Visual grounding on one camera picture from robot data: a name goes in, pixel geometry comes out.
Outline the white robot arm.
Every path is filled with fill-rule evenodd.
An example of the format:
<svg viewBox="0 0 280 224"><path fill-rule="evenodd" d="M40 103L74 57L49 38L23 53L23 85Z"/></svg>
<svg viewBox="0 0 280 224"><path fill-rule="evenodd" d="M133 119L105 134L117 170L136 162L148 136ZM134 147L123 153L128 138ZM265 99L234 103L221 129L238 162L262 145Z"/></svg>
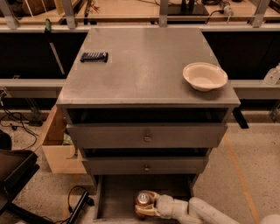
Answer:
<svg viewBox="0 0 280 224"><path fill-rule="evenodd" d="M159 217L179 224L240 224L197 197L184 201L148 190L136 196L135 212L141 218Z"/></svg>

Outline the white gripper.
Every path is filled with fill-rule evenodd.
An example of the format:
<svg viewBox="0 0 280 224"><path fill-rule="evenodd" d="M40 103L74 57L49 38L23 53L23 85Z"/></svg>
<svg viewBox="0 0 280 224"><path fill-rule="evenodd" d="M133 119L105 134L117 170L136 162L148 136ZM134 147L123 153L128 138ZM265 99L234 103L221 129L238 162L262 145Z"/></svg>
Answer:
<svg viewBox="0 0 280 224"><path fill-rule="evenodd" d="M156 208L152 204L157 200ZM148 206L135 205L136 215L139 217L159 216L163 219L171 219L174 208L174 198L168 195L159 196L156 192L142 190L139 193L139 204Z"/></svg>

